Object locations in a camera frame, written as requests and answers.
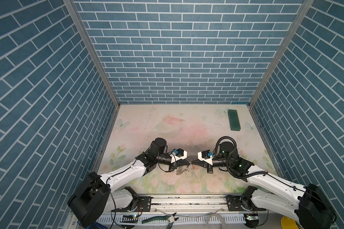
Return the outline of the metal key organizer ring plate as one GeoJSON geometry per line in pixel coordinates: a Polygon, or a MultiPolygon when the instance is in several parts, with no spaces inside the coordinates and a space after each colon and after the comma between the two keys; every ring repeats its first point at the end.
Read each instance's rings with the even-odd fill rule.
{"type": "Polygon", "coordinates": [[[180,176],[183,174],[188,174],[190,171],[192,171],[194,168],[190,167],[190,166],[186,166],[186,167],[179,167],[176,171],[176,175],[180,176]]]}

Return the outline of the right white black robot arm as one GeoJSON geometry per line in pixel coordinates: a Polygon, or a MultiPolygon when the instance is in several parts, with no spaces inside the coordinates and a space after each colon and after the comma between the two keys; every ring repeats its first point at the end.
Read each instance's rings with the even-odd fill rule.
{"type": "Polygon", "coordinates": [[[266,209],[293,219],[304,229],[328,229],[337,214],[324,192],[316,185],[301,185],[273,175],[239,156],[236,141],[221,137],[213,151],[197,154],[193,165],[213,172],[214,167],[241,179],[249,186],[239,198],[246,210],[266,209]]]}

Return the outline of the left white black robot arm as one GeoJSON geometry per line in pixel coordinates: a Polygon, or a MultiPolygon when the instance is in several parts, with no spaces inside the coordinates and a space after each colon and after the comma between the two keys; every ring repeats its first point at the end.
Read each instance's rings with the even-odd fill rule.
{"type": "Polygon", "coordinates": [[[126,184],[147,175],[158,165],[167,165],[168,172],[190,165],[187,151],[167,148],[166,140],[159,137],[126,166],[102,175],[96,172],[86,175],[67,202],[80,226],[91,226],[104,212],[135,209],[139,195],[126,184]]]}

